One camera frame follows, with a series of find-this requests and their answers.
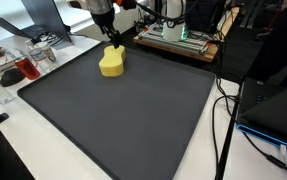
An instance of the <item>gray mat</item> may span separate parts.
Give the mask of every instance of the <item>gray mat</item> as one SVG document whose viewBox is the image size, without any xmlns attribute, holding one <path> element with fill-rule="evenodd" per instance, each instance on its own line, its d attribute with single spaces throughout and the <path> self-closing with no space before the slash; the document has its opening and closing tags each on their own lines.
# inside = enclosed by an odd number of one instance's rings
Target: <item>gray mat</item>
<svg viewBox="0 0 287 180">
<path fill-rule="evenodd" d="M 105 78 L 98 62 L 107 45 L 99 44 L 18 95 L 113 179 L 172 179 L 215 75 L 126 49 L 125 73 Z"/>
</svg>

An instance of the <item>yellow object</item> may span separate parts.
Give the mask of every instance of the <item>yellow object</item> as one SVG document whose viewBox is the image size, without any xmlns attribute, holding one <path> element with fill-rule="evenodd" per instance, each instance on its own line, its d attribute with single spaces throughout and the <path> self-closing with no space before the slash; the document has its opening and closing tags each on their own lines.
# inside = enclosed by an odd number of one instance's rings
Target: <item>yellow object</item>
<svg viewBox="0 0 287 180">
<path fill-rule="evenodd" d="M 99 62 L 101 73 L 106 77 L 120 76 L 124 72 L 123 62 L 126 59 L 125 47 L 108 46 L 104 49 L 104 56 Z"/>
</svg>

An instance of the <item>yellow sponge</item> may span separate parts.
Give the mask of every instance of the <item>yellow sponge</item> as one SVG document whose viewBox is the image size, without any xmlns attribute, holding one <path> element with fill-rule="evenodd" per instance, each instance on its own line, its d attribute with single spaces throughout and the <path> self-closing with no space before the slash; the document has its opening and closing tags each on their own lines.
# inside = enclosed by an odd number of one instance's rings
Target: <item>yellow sponge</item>
<svg viewBox="0 0 287 180">
<path fill-rule="evenodd" d="M 120 76 L 124 72 L 123 62 L 126 59 L 125 47 L 108 46 L 104 49 L 104 56 L 99 62 L 101 73 L 106 77 Z"/>
</svg>

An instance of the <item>black mat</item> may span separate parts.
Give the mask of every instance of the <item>black mat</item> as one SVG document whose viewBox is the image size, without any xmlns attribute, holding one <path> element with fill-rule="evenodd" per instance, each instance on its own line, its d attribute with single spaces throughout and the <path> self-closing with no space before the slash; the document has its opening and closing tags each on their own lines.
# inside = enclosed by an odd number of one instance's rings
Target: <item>black mat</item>
<svg viewBox="0 0 287 180">
<path fill-rule="evenodd" d="M 105 78 L 98 62 L 107 45 L 99 44 L 18 95 L 113 179 L 172 179 L 215 75 L 126 49 L 125 73 Z"/>
</svg>

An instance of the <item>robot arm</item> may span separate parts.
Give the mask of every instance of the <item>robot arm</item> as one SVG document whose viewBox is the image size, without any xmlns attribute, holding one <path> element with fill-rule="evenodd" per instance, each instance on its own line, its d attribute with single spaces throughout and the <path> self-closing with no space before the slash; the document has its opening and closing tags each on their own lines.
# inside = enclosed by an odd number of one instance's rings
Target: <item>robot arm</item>
<svg viewBox="0 0 287 180">
<path fill-rule="evenodd" d="M 113 27 L 114 8 L 113 3 L 123 7 L 123 9 L 134 9 L 136 4 L 134 0 L 66 0 L 70 7 L 89 10 L 92 18 L 97 24 L 102 34 L 112 40 L 114 48 L 118 48 L 121 43 L 120 33 Z"/>
</svg>

